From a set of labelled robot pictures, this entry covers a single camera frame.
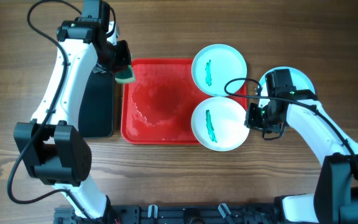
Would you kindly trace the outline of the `black tray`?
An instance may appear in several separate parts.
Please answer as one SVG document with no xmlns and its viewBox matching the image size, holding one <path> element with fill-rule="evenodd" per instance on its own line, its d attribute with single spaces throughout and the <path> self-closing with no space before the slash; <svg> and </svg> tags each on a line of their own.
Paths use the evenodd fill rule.
<svg viewBox="0 0 358 224">
<path fill-rule="evenodd" d="M 114 78 L 91 72 L 81 102 L 78 132 L 83 138 L 107 138 L 114 127 Z"/>
</svg>

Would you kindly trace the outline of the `white plate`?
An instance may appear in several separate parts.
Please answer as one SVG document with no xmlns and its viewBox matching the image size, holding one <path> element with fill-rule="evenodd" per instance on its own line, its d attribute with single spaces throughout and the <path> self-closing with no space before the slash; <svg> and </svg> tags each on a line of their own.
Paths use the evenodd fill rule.
<svg viewBox="0 0 358 224">
<path fill-rule="evenodd" d="M 244 85 L 247 64 L 235 48 L 213 44 L 200 50 L 191 65 L 191 75 L 196 86 L 209 96 L 227 96 Z"/>
<path fill-rule="evenodd" d="M 212 97 L 194 109 L 191 130 L 204 147 L 219 152 L 231 151 L 242 145 L 250 133 L 245 119 L 246 110 L 238 102 Z"/>
</svg>

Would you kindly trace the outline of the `black mounting rail base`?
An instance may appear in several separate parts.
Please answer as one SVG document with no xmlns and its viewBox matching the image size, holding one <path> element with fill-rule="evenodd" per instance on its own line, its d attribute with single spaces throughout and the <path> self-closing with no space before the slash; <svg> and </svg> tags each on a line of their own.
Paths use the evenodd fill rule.
<svg viewBox="0 0 358 224">
<path fill-rule="evenodd" d="M 284 217 L 273 203 L 245 205 L 158 206 L 115 205 L 96 223 L 282 223 Z"/>
</svg>

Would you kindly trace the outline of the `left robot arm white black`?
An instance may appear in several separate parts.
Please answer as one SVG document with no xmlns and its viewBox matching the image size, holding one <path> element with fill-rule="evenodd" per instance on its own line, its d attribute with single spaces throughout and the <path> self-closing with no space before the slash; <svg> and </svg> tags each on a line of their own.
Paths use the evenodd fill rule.
<svg viewBox="0 0 358 224">
<path fill-rule="evenodd" d="M 116 21 L 90 15 L 64 21 L 53 43 L 58 52 L 44 97 L 30 121 L 14 129 L 17 163 L 65 196 L 75 222 L 118 223 L 90 176 L 86 139 L 112 131 L 114 84 L 135 80 L 128 44 Z"/>
</svg>

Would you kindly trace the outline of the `green yellow scrub sponge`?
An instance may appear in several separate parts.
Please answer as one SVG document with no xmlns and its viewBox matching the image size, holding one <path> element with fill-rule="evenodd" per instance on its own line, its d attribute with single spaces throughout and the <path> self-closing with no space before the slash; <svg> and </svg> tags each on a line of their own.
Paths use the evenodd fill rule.
<svg viewBox="0 0 358 224">
<path fill-rule="evenodd" d="M 135 73 L 131 65 L 128 65 L 125 69 L 114 72 L 115 81 L 120 84 L 134 83 Z"/>
</svg>

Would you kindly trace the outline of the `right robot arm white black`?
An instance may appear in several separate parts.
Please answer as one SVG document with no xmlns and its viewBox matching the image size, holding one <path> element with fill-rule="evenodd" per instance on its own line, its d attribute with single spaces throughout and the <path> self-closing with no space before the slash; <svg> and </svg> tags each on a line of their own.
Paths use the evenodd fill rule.
<svg viewBox="0 0 358 224">
<path fill-rule="evenodd" d="M 358 223 L 358 143 L 326 114 L 309 90 L 268 96 L 260 108 L 252 103 L 245 126 L 282 134 L 287 126 L 305 140 L 321 163 L 313 194 L 276 199 L 284 223 Z"/>
</svg>

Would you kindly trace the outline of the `red tray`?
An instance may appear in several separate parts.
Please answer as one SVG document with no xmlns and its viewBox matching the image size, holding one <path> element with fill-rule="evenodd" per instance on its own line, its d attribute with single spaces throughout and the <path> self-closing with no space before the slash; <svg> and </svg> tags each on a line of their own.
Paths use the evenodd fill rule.
<svg viewBox="0 0 358 224">
<path fill-rule="evenodd" d="M 191 75 L 189 58 L 141 58 L 132 62 L 135 82 L 124 85 L 121 133 L 132 144 L 200 144 L 191 130 L 194 109 L 212 97 Z M 222 96 L 247 109 L 245 98 Z"/>
</svg>

